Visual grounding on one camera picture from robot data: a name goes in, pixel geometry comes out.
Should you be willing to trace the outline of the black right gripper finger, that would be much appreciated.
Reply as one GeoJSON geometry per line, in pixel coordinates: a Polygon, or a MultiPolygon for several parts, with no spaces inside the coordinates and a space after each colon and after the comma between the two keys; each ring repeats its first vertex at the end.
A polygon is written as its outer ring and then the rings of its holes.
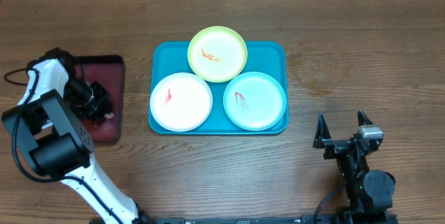
{"type": "Polygon", "coordinates": [[[322,142],[326,142],[326,141],[331,141],[331,135],[330,135],[329,129],[327,128],[323,114],[320,113],[318,115],[317,128],[316,128],[316,134],[314,137],[314,142],[322,143],[322,142]]]}
{"type": "Polygon", "coordinates": [[[373,122],[366,116],[366,114],[363,112],[363,110],[359,110],[357,112],[357,119],[358,119],[358,125],[372,125],[373,122]]]}

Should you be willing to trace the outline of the white pink plate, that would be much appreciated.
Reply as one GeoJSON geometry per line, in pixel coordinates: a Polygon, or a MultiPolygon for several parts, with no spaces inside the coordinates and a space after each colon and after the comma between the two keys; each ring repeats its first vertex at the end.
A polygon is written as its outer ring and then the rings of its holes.
{"type": "Polygon", "coordinates": [[[179,72],[160,80],[151,92],[149,109],[164,129],[185,132],[209,117],[213,95],[209,85],[195,74],[179,72]]]}

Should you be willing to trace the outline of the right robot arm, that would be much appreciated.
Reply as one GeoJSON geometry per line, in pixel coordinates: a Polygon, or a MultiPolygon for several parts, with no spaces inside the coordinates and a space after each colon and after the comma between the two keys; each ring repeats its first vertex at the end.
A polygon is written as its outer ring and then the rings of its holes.
{"type": "Polygon", "coordinates": [[[328,194],[318,205],[314,218],[318,218],[320,208],[335,193],[346,190],[348,206],[337,209],[337,223],[395,223],[387,210],[393,206],[396,180],[393,175],[371,170],[366,155],[378,151],[383,142],[383,130],[366,116],[357,112],[358,129],[346,140],[331,138],[325,119],[318,116],[313,147],[323,149],[324,159],[334,159],[343,178],[343,184],[328,194]]]}

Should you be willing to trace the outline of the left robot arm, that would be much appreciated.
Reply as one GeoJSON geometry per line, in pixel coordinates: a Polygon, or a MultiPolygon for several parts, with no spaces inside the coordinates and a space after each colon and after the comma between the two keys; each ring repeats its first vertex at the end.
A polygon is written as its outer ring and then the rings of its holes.
{"type": "Polygon", "coordinates": [[[122,123],[124,61],[119,55],[73,56],[55,48],[28,62],[29,81],[1,120],[19,171],[42,184],[76,191],[103,223],[152,223],[98,164],[84,120],[122,123]]]}

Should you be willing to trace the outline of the dark red water tray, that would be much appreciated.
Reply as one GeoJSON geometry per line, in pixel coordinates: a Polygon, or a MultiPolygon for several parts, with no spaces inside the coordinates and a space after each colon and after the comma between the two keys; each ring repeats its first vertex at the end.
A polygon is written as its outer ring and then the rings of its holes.
{"type": "Polygon", "coordinates": [[[94,144],[109,144],[119,141],[122,128],[122,107],[125,66],[119,55],[79,56],[84,78],[92,84],[95,81],[108,92],[107,103],[112,116],[101,112],[82,120],[94,144]]]}

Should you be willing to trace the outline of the teal plastic tray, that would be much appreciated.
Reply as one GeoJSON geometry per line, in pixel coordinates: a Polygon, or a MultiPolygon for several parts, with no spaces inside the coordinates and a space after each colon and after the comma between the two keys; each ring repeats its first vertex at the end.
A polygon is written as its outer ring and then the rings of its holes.
{"type": "MultiPolygon", "coordinates": [[[[163,78],[178,72],[191,73],[188,64],[189,41],[170,41],[161,43],[153,54],[151,90],[163,78]]],[[[273,77],[287,90],[286,59],[281,45],[272,41],[247,41],[248,59],[243,72],[262,72],[273,77]]],[[[227,82],[210,83],[213,106],[209,117],[199,127],[186,131],[185,135],[273,135],[283,132],[289,123],[289,110],[275,125],[262,131],[248,131],[236,126],[227,116],[223,106],[223,93],[227,82]]]]}

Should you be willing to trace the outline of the light blue plate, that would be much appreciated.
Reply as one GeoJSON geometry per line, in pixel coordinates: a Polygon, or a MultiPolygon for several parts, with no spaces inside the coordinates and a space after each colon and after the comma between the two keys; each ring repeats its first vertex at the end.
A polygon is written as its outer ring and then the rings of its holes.
{"type": "Polygon", "coordinates": [[[227,117],[248,131],[263,131],[276,125],[286,111],[286,93],[281,84],[263,72],[246,72],[233,78],[223,94],[227,117]]]}

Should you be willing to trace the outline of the yellow plate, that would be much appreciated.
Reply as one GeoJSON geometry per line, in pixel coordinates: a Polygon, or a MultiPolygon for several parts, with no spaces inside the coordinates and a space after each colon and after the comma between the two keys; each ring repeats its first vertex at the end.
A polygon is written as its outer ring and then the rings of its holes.
{"type": "Polygon", "coordinates": [[[213,83],[229,81],[243,71],[248,60],[245,40],[225,26],[210,26],[189,42],[188,64],[202,79],[213,83]]]}

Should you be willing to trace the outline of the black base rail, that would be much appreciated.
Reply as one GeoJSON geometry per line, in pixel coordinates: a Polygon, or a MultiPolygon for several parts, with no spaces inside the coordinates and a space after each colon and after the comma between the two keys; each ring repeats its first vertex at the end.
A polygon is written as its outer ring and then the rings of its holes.
{"type": "MultiPolygon", "coordinates": [[[[185,219],[185,218],[154,218],[151,223],[156,224],[312,224],[313,214],[303,214],[298,218],[209,218],[209,219],[185,219]]],[[[397,224],[398,219],[396,215],[388,215],[388,222],[384,220],[372,220],[365,221],[364,219],[359,219],[357,222],[353,223],[389,223],[397,224]]],[[[105,223],[104,221],[90,221],[89,224],[99,224],[105,223]]],[[[346,223],[345,221],[340,221],[334,214],[319,214],[317,216],[316,223],[346,223]]]]}

